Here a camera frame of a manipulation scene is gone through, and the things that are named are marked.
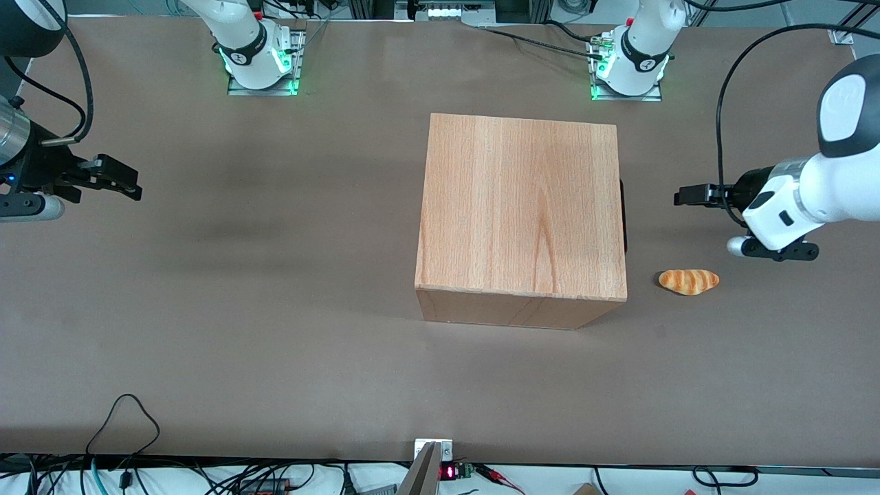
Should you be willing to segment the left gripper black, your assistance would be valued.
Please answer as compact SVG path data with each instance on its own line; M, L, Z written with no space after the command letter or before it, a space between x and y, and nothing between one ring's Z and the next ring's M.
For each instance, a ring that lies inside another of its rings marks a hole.
M718 172L718 185L703 183L688 186L686 191L674 194L674 206L701 206L743 213L760 194L772 172L773 167L752 169L740 176L735 183L728 183L724 179L723 167L721 167Z

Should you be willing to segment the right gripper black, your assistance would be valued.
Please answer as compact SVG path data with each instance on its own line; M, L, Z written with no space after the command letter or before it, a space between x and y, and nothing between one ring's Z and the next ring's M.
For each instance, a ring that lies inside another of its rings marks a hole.
M132 167L107 154L86 161L68 147L42 146L40 137L31 135L13 155L2 147L2 182L10 185L12 193L43 193L78 204L82 188L104 188L134 201L142 199L141 186L122 183L138 181L138 172Z

